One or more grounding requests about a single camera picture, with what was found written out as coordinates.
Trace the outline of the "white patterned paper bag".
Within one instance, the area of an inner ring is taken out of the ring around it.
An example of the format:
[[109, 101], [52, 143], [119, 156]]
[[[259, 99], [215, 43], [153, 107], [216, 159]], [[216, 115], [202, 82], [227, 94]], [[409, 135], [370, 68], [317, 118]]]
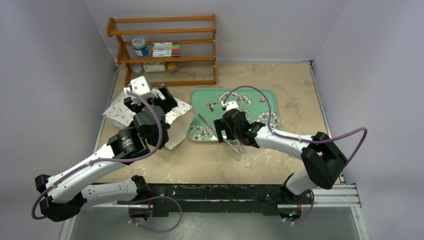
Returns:
[[[124, 105], [126, 97], [122, 91], [102, 114], [109, 123], [119, 129], [128, 127], [135, 115]], [[165, 114], [166, 123], [170, 125], [168, 130], [169, 140], [165, 144], [165, 148], [169, 150], [175, 148], [186, 138], [189, 126], [196, 116], [196, 112], [190, 104], [178, 98], [175, 100], [177, 101], [177, 107]]]

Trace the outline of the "metal tongs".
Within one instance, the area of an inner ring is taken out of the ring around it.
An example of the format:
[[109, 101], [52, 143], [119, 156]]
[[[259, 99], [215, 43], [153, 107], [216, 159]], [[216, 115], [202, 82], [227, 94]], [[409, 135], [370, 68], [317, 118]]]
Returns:
[[[197, 114], [197, 116], [199, 117], [199, 119], [203, 122], [203, 123], [205, 123], [208, 127], [210, 127], [210, 129], [214, 132], [214, 134], [216, 135], [216, 136], [218, 136], [218, 133], [217, 133], [217, 131], [216, 131], [216, 129], [211, 125], [211, 124], [209, 124], [205, 119], [204, 119], [204, 117], [201, 115], [201, 114]], [[243, 154], [244, 154], [244, 151], [243, 151], [243, 148], [242, 148], [242, 145], [241, 145], [241, 143], [240, 143], [240, 141], [239, 140], [236, 140], [235, 142], [237, 143], [237, 145], [238, 145], [238, 148], [236, 148], [231, 142], [229, 142], [226, 138], [223, 138], [223, 142], [224, 143], [226, 143], [228, 146], [230, 146], [238, 155], [240, 155], [240, 156], [242, 156]]]

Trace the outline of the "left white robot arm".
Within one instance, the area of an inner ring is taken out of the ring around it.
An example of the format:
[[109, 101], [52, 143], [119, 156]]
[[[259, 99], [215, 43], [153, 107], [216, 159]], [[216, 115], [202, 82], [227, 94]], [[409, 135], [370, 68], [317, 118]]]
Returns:
[[158, 85], [157, 89], [159, 94], [148, 87], [127, 88], [124, 104], [135, 113], [128, 127], [70, 169], [35, 178], [40, 195], [32, 207], [33, 219], [62, 222], [92, 206], [110, 202], [142, 205], [148, 201], [149, 188], [141, 176], [115, 183], [98, 181], [111, 172], [152, 156], [168, 142], [170, 125], [166, 122], [166, 114], [178, 103], [165, 84]]

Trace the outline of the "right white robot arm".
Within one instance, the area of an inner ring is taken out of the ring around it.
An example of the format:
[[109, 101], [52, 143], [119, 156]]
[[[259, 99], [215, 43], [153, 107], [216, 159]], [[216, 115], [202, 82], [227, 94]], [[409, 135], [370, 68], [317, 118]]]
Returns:
[[275, 150], [302, 161], [304, 170], [294, 173], [282, 184], [280, 196], [288, 204], [313, 188], [332, 189], [348, 163], [324, 132], [296, 135], [269, 128], [262, 122], [249, 122], [246, 114], [238, 109], [228, 110], [213, 124], [220, 143], [224, 139], [238, 140], [245, 146]]

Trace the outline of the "yellow grey sharpener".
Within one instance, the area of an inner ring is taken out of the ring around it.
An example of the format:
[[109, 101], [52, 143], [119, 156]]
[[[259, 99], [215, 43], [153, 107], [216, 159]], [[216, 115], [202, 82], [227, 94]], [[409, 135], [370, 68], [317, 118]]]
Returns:
[[167, 64], [167, 69], [170, 73], [176, 73], [179, 70], [179, 67], [175, 63], [170, 62]]

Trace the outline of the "small clear jar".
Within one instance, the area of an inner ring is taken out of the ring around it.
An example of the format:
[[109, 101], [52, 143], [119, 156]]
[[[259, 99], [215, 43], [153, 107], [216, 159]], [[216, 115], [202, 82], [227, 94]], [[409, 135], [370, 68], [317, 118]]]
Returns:
[[130, 65], [130, 69], [131, 71], [135, 74], [135, 75], [140, 75], [143, 72], [143, 66], [141, 63], [131, 63]]

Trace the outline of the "white small box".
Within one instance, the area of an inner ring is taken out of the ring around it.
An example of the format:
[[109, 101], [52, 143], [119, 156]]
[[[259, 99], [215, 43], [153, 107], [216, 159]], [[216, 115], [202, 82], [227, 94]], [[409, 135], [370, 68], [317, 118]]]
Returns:
[[142, 64], [146, 73], [165, 72], [166, 67], [162, 62], [145, 62]]

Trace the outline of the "pack of coloured markers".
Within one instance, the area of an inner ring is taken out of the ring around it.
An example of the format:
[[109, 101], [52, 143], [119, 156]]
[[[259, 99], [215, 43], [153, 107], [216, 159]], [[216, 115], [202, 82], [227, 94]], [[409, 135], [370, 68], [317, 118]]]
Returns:
[[153, 58], [179, 57], [181, 54], [181, 43], [173, 42], [155, 42], [152, 45]]

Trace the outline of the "blue lidded jar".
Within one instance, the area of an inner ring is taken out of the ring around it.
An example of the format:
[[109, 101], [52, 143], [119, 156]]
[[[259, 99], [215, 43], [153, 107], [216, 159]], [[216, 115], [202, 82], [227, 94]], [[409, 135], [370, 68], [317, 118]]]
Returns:
[[139, 57], [144, 57], [149, 54], [146, 40], [143, 37], [135, 37], [131, 41], [134, 53]]

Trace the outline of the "wooden shelf rack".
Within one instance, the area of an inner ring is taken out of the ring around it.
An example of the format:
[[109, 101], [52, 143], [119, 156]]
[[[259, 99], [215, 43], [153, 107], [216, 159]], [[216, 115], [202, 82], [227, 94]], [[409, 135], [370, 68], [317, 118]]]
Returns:
[[[210, 21], [211, 27], [191, 28], [157, 28], [119, 30], [118, 24], [144, 24], [164, 22], [194, 22]], [[212, 62], [213, 79], [211, 80], [186, 80], [167, 81], [170, 86], [188, 85], [215, 85], [217, 83], [217, 48], [216, 48], [217, 18], [215, 14], [200, 16], [174, 16], [174, 17], [143, 17], [143, 18], [109, 18], [106, 34], [115, 36], [118, 50], [116, 62], [125, 65], [124, 84], [131, 80], [131, 64], [145, 63], [179, 63], [179, 62]], [[211, 34], [211, 38], [181, 39], [181, 40], [145, 40], [141, 44], [125, 41], [124, 36], [169, 35], [169, 34]], [[182, 56], [181, 45], [211, 44], [212, 54], [206, 56]]]

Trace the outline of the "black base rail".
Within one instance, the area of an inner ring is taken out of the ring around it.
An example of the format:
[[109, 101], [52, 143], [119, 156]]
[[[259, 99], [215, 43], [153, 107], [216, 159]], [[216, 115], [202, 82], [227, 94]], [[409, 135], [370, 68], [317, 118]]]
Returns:
[[120, 204], [145, 205], [153, 217], [169, 213], [258, 213], [298, 218], [312, 203], [311, 190], [294, 195], [280, 184], [150, 183], [132, 200]]

